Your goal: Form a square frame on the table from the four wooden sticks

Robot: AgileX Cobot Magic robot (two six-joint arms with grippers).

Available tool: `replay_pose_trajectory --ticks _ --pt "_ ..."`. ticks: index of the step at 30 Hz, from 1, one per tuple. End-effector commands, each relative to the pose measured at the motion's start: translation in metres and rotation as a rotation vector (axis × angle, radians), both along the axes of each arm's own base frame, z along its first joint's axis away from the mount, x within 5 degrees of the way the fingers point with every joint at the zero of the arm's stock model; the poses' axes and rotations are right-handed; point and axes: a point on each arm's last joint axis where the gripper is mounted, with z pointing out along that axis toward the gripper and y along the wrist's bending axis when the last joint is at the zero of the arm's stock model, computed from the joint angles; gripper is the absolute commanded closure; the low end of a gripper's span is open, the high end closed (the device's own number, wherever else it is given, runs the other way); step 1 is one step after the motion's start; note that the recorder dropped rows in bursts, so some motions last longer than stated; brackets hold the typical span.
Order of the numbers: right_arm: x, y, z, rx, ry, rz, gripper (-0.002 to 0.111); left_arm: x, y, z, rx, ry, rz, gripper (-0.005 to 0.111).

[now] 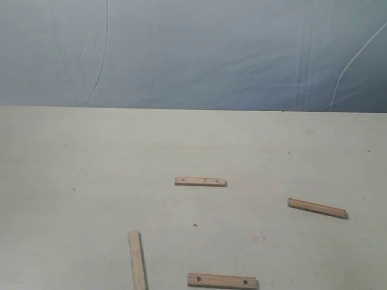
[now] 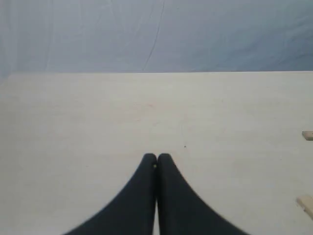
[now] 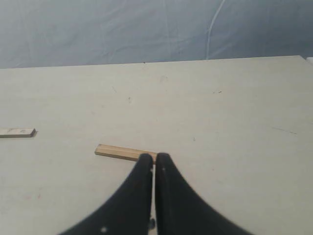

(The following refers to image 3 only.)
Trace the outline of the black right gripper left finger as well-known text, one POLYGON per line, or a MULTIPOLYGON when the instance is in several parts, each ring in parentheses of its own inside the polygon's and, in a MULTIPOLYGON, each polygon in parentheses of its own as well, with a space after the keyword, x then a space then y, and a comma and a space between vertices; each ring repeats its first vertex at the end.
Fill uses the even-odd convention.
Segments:
POLYGON ((151 216, 153 158, 141 154, 119 189, 64 235, 147 235, 151 216))

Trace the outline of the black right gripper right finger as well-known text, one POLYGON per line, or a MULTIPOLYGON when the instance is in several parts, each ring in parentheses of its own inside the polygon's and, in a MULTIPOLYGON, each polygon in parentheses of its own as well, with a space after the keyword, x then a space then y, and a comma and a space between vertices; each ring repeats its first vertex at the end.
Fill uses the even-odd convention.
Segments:
POLYGON ((156 157, 159 235, 248 235, 209 206, 186 182, 167 153, 156 157))

